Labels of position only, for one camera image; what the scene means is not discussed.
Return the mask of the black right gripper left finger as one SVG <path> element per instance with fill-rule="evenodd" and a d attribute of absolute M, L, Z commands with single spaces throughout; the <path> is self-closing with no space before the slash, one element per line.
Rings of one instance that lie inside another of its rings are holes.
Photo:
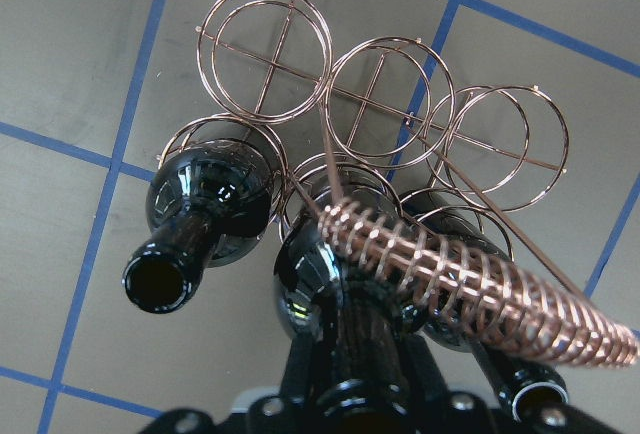
<path fill-rule="evenodd" d="M 319 379 L 322 344 L 310 333 L 295 334 L 291 341 L 279 395 L 294 404 L 307 404 Z"/>

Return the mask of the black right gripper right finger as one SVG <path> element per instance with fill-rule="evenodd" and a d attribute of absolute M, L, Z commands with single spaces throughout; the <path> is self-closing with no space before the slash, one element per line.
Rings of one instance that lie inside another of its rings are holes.
<path fill-rule="evenodd" d="M 405 336 L 399 342 L 399 354 L 410 398 L 415 403 L 433 404 L 448 396 L 446 381 L 423 337 Z"/>

